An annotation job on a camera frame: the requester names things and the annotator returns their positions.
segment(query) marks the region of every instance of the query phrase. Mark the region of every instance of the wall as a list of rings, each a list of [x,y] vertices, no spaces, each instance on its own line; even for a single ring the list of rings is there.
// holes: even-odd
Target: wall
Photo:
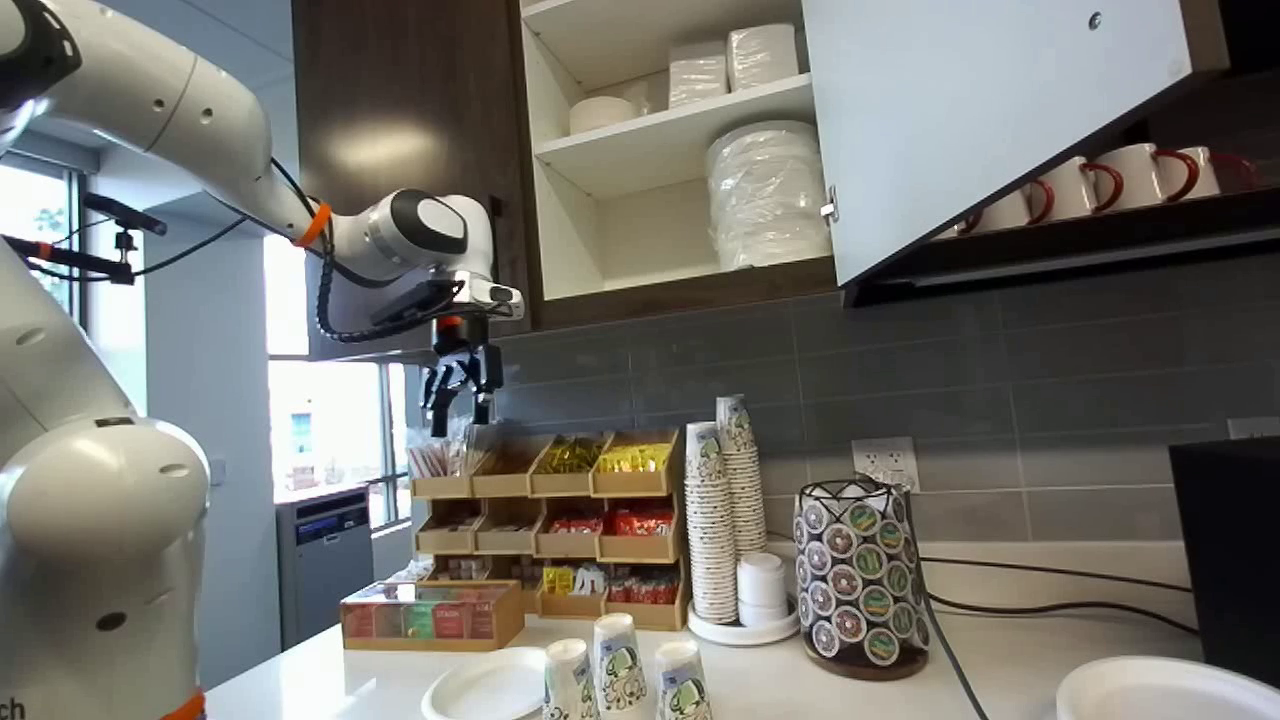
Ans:
[[[913,434],[928,540],[1178,536],[1165,443],[1280,416],[1280,257],[845,311],[830,295],[502,338],[500,412],[536,428],[711,416],[744,390],[766,525]]]
[[[148,260],[219,229],[174,215]],[[196,617],[208,688],[280,649],[261,250],[261,232],[240,229],[148,279],[150,416],[189,428],[211,465]]]

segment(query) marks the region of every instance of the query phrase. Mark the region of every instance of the dark wood cabinet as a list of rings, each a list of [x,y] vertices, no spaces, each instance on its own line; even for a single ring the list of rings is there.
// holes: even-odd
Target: dark wood cabinet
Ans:
[[[464,191],[496,215],[496,279],[536,315],[516,0],[296,0],[296,111],[302,187],[358,213],[391,187]],[[372,290],[336,277],[330,323],[366,328]],[[341,343],[311,323],[311,355],[427,350],[427,328]]]

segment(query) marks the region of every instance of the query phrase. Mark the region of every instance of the black appliance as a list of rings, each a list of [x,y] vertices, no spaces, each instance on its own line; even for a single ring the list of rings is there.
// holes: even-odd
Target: black appliance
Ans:
[[[1280,438],[1168,446],[1205,660],[1280,683]]]

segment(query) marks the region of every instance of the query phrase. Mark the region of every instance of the tile backsplash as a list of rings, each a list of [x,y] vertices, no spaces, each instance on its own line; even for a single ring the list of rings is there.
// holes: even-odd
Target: tile backsplash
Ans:
[[[502,338],[500,416],[685,423],[744,390],[766,525],[848,438],[913,434],[925,540],[1175,540],[1168,443],[1280,416],[1280,257],[839,307],[737,311]]]

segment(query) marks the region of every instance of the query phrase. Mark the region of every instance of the window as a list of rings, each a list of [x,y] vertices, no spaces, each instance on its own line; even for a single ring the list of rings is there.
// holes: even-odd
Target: window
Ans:
[[[0,232],[17,240],[44,240],[77,247],[80,175],[39,158],[0,162]],[[36,270],[63,311],[77,311],[77,290],[61,279],[63,267]]]
[[[268,235],[268,396],[277,504],[366,483],[366,525],[410,515],[398,363],[311,363],[302,250]]]

